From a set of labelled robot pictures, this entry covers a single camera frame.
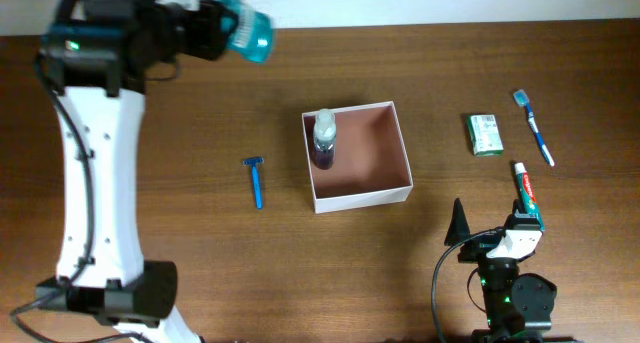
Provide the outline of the teal mouthwash bottle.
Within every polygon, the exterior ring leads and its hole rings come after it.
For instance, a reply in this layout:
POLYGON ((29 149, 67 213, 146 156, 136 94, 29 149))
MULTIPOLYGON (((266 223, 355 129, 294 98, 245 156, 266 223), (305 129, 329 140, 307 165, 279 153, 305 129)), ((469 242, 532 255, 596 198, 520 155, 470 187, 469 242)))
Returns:
POLYGON ((243 0, 217 1, 237 16, 236 19, 223 19, 223 27, 231 30, 226 48, 238 52, 251 62, 265 63, 275 44, 270 17, 256 11, 243 0))

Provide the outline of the clear bottle with purple liquid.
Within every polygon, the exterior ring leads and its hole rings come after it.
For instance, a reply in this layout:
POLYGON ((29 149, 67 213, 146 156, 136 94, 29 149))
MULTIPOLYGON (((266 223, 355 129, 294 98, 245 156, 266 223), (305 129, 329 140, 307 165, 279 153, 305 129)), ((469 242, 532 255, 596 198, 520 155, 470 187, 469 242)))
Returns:
POLYGON ((334 113, 321 109, 315 115, 313 127, 314 162, 322 170, 332 167, 335 160, 337 125, 334 113))

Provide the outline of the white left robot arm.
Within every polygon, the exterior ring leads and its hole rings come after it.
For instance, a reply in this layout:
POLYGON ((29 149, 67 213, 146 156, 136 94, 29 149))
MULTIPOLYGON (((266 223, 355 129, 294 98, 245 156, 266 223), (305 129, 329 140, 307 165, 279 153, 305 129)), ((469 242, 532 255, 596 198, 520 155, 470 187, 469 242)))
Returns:
POLYGON ((61 0, 36 74, 63 138, 65 227, 41 310, 92 316, 118 339, 195 342, 176 306, 178 272, 143 256, 136 159, 147 70, 179 54, 213 61, 234 50, 261 63, 268 17, 241 0, 61 0))

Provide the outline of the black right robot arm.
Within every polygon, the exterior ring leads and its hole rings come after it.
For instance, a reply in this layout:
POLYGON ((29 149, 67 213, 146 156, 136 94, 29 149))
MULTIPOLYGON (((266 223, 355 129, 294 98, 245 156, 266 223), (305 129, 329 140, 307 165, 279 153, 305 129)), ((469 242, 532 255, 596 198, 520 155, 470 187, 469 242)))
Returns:
POLYGON ((505 223, 473 234, 460 200, 455 200, 444 245, 447 254, 474 264, 482 289, 487 327, 471 333, 473 342, 544 342, 552 328, 551 313, 557 286, 534 273, 522 273, 519 264, 535 254, 543 236, 542 224, 514 204, 505 223))

